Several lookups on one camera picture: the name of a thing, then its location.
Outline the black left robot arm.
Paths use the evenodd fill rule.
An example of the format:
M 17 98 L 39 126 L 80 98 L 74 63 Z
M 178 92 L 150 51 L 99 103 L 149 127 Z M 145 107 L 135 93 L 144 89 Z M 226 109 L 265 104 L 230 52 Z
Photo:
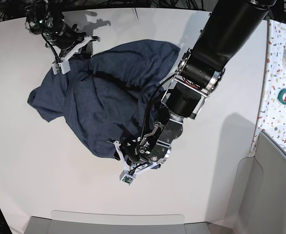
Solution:
M 220 0 L 167 82 L 157 87 L 144 112 L 139 137 L 115 145 L 129 175 L 158 168 L 171 152 L 171 143 L 183 131 L 183 120 L 194 119 L 218 87 L 226 64 L 242 48 L 275 5 L 273 0 Z

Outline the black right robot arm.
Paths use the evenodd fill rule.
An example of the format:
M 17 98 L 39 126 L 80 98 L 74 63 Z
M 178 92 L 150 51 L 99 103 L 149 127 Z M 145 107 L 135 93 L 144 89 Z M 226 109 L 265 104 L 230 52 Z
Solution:
M 25 28 L 33 35 L 42 36 L 57 63 L 86 39 L 100 41 L 98 36 L 80 32 L 76 24 L 65 23 L 62 6 L 62 0 L 30 0 L 25 6 Z

